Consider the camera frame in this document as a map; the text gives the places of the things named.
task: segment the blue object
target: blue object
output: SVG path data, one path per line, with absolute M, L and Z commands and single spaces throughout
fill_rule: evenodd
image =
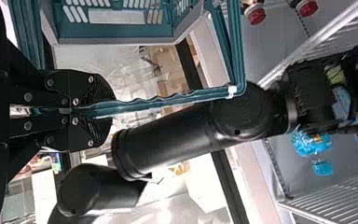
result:
M 318 176 L 328 176 L 334 173 L 334 168 L 329 161 L 316 161 L 312 162 L 313 173 Z
M 11 5 L 10 10 L 27 11 L 30 14 L 38 15 L 40 10 L 38 3 L 37 1 L 33 10 L 26 7 L 25 4 Z M 180 41 L 183 38 L 178 33 L 185 34 L 187 28 L 201 17 L 203 9 L 208 10 L 213 19 L 213 26 L 229 76 L 229 83 L 226 86 L 196 90 L 188 94 L 175 94 L 168 98 L 154 97 L 149 100 L 135 99 L 131 102 L 104 102 L 80 108 L 76 113 L 89 115 L 93 118 L 104 118 L 118 113 L 171 105 L 191 105 L 244 94 L 246 81 L 241 6 L 235 1 L 227 1 L 228 28 L 221 7 L 215 7 L 213 0 L 54 0 L 51 1 L 51 6 L 44 6 L 45 13 L 47 10 L 53 17 L 52 23 L 57 31 L 59 44 L 136 44 L 138 41 L 139 45 L 142 45 L 141 43 L 159 45 L 162 40 L 165 40 L 165 44 L 171 42 L 174 44 L 175 41 Z M 90 13 L 95 12 L 106 13 L 106 15 L 102 15 L 98 19 L 102 21 L 91 23 Z M 123 23 L 123 21 L 117 20 L 120 18 L 118 16 L 120 13 L 137 20 L 144 18 L 144 22 L 130 19 L 131 24 Z M 39 20 L 24 21 L 19 19 L 20 16 L 20 14 L 13 16 L 14 26 L 17 34 L 25 33 L 23 36 L 18 35 L 18 39 L 21 46 L 27 46 L 33 39 L 39 39 L 41 25 Z M 109 18 L 116 20 L 116 23 L 111 24 L 103 21 L 104 19 L 109 20 Z M 24 29 L 24 27 L 29 27 L 27 22 L 36 29 Z M 40 52 L 39 50 L 35 54 L 29 54 L 31 62 L 39 62 L 39 60 L 33 59 L 33 55 L 43 57 Z
M 329 134 L 304 134 L 302 132 L 292 133 L 292 144 L 301 157 L 309 157 L 329 150 L 332 146 Z

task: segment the white shelf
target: white shelf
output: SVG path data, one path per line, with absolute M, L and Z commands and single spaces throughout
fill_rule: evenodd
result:
M 358 0 L 308 38 L 270 70 L 258 84 L 267 87 L 291 64 L 340 53 L 358 46 Z

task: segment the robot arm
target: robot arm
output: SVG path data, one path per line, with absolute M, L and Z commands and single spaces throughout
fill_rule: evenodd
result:
M 289 67 L 267 90 L 249 82 L 243 96 L 193 105 L 118 132 L 112 141 L 117 169 L 87 164 L 72 169 L 60 185 L 49 223 L 91 223 L 104 212 L 135 206 L 145 181 L 160 166 L 293 130 L 358 132 L 358 49 L 335 57 L 345 70 L 344 93 L 335 93 L 337 85 L 326 77 L 321 63 L 326 59 L 316 60 Z M 340 116 L 334 107 L 342 95 L 349 95 L 350 116 Z M 41 147 L 100 146 L 112 120 L 91 119 L 87 108 L 115 99 L 97 74 L 37 71 L 6 40 L 0 11 L 0 210 L 6 184 Z M 12 104 L 43 108 L 38 116 L 13 119 Z

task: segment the plastic container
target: plastic container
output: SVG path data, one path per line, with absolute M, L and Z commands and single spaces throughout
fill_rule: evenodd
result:
M 318 176 L 329 176 L 334 173 L 334 167 L 330 161 L 325 160 L 313 160 L 312 170 Z
M 301 157 L 309 157 L 331 149 L 332 141 L 329 134 L 292 133 L 292 144 Z
M 292 133 L 292 144 L 299 156 L 310 159 L 313 173 L 317 176 L 329 176 L 334 173 L 334 167 L 330 161 L 323 157 L 323 152 L 330 150 L 332 146 L 329 134 L 304 134 Z

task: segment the metal frame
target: metal frame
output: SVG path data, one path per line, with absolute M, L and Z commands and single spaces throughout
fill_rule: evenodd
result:
M 358 176 L 279 205 L 317 223 L 358 224 Z
M 266 88 L 291 64 L 340 53 L 358 46 L 358 0 L 278 63 L 258 84 Z

